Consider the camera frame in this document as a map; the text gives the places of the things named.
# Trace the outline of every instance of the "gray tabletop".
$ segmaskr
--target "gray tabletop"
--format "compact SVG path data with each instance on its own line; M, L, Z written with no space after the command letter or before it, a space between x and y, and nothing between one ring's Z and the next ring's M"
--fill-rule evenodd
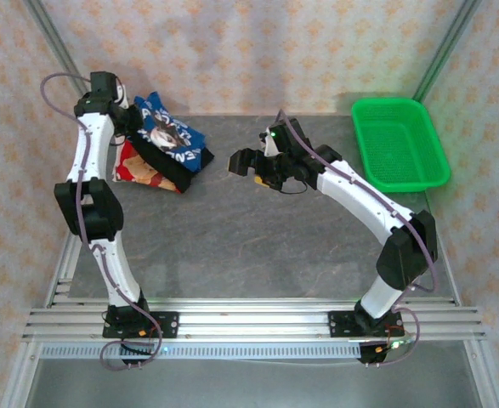
M272 117L180 119L207 135L215 155L185 194L110 183L125 214L122 239L128 262L146 297L349 299L370 287L382 248L346 209L312 189L282 195L258 186L252 177L227 172L236 150L259 147L258 134ZM350 117L298 120L313 146L330 145L364 175ZM113 148L110 153L111 166ZM285 190L298 187L289 184ZM427 207L423 193L390 196L415 212ZM441 260L437 270L437 294L450 296ZM429 272L421 282L430 285ZM78 260L70 296L107 297L87 251Z

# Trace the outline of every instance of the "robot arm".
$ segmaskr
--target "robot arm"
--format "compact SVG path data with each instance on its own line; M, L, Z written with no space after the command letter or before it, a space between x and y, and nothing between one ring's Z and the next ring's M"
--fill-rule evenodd
M117 85L116 76L109 72L91 74L91 92L79 99L74 111L86 130L82 127L79 129L73 166L66 181L54 186L54 196L71 233L80 237L82 232L77 220L77 201L82 203L89 249L101 248L101 251L93 251L93 255L109 295L105 317L111 325L109 332L114 333L114 337L139 337L140 332L146 332L149 328L150 322L134 310L127 300L145 311L149 311L149 308L139 284L133 278L122 247L122 207L105 182L105 165L113 135L137 132L142 128L143 120L135 106L128 106L126 89ZM77 196L77 180L81 170L82 194ZM127 300L119 295L106 276L105 263L111 280Z
M298 121L292 118L290 124L302 141L311 146L303 136ZM307 183L314 190L330 196L346 207L383 245L383 251L377 260L378 277L355 305L356 323L365 332L371 333L371 329L390 312L402 292L428 267L421 248L394 213L410 222L435 261L437 243L432 215L426 211L414 214L409 208L390 200L370 186L329 146L322 145L315 149L315 153L333 167L347 173L351 179L340 177L302 148L285 121L278 121L267 128L260 134L260 139L264 150L238 150L230 158L229 171L246 176L247 169L253 167L255 181L273 190L281 190L283 183L290 177ZM386 199L393 208L393 213L358 184L363 184L374 195Z

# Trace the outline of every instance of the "green basket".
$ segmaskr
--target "green basket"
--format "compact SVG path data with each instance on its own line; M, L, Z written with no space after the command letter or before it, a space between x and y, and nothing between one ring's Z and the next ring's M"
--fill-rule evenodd
M445 184L451 170L423 105L408 98L361 99L353 122L366 179L384 193Z

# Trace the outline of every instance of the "wall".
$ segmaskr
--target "wall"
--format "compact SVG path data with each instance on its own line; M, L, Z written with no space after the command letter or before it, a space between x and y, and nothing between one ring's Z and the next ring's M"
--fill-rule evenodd
M83 73L173 113L349 111L412 96L462 0L45 0Z
M452 168L432 207L462 301L483 309L499 365L499 0L481 3L426 104Z
M43 301L59 256L66 227L53 186L77 136L41 101L41 78L59 66L21 4L0 2L0 400L28 309ZM48 88L62 107L77 100L65 79Z

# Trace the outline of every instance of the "blue t-shirt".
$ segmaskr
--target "blue t-shirt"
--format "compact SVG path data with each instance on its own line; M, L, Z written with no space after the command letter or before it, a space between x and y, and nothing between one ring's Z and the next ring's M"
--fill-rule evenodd
M136 96L134 103L144 118L144 127L139 130L143 138L191 172L200 172L201 151L206 147L206 137L192 127L173 119L157 92L151 93L147 100Z

